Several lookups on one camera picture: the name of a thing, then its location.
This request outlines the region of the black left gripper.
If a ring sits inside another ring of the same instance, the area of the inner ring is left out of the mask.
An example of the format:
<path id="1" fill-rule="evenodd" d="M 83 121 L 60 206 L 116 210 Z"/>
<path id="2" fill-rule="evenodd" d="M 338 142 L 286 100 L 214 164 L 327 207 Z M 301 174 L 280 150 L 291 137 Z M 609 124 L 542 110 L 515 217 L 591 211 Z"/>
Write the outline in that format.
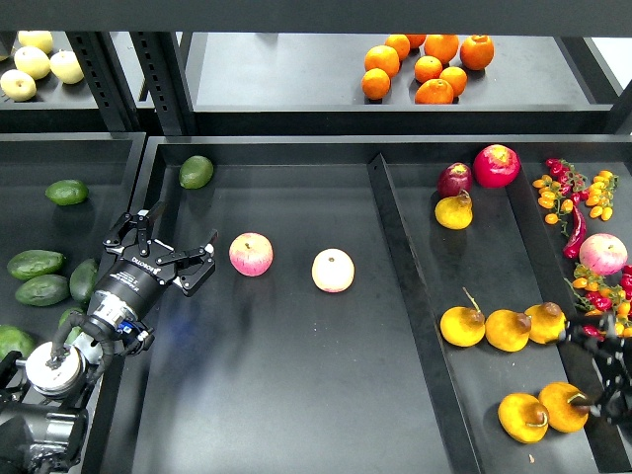
<path id="1" fill-rule="evenodd" d="M 177 251 L 154 239 L 154 224 L 166 204 L 157 201 L 136 214 L 124 212 L 103 240 L 105 251 L 117 258 L 97 282 L 91 315 L 101 321 L 140 321 L 170 286 L 193 296 L 215 271 L 212 229 L 208 241 Z"/>

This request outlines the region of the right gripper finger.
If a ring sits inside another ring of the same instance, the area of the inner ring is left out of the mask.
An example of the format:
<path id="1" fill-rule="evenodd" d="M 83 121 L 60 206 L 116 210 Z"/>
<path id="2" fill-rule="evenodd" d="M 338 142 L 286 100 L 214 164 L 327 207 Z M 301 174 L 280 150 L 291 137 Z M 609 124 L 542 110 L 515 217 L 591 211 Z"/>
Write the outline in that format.
<path id="1" fill-rule="evenodd" d="M 602 392 L 596 397 L 577 394 L 572 406 L 605 419 L 611 425 L 631 424 L 631 373 L 622 355 L 597 357 Z"/>
<path id="2" fill-rule="evenodd" d="M 573 343 L 587 351 L 630 351 L 631 339 L 616 334 L 614 315 L 578 316 L 565 323 L 558 343 Z"/>

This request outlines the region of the yellow pear under arm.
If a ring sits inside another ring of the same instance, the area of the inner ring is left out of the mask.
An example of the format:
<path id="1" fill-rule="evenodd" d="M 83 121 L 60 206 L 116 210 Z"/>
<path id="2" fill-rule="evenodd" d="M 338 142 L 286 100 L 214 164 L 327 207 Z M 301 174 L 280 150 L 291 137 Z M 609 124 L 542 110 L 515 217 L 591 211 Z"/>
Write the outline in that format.
<path id="1" fill-rule="evenodd" d="M 589 419 L 588 396 L 570 383 L 549 383 L 540 390 L 538 400 L 549 412 L 549 426 L 560 433 L 580 431 Z"/>

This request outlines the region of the yellow pear behind arm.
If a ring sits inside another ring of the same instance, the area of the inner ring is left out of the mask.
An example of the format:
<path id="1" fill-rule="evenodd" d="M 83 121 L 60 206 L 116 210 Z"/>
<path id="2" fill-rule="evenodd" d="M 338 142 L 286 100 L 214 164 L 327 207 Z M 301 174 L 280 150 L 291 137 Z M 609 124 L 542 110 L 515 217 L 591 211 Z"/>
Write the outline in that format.
<path id="1" fill-rule="evenodd" d="M 524 313 L 529 317 L 529 338 L 536 344 L 547 345 L 559 341 L 566 326 L 566 315 L 554 302 L 544 302 L 528 307 Z"/>

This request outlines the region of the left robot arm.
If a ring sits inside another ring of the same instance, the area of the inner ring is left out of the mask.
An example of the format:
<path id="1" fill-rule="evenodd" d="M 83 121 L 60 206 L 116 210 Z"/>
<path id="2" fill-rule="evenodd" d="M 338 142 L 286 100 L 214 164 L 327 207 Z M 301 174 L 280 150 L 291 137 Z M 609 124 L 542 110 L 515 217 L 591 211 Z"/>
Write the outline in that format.
<path id="1" fill-rule="evenodd" d="M 174 285 L 191 296 L 215 270 L 215 232 L 177 251 L 153 237 L 163 202 L 125 212 L 104 239 L 115 259 L 97 281 L 84 311 L 73 311 L 52 339 L 1 362 L 1 470 L 66 473 L 79 463 L 94 387 L 118 358 L 152 345 L 143 319 Z"/>

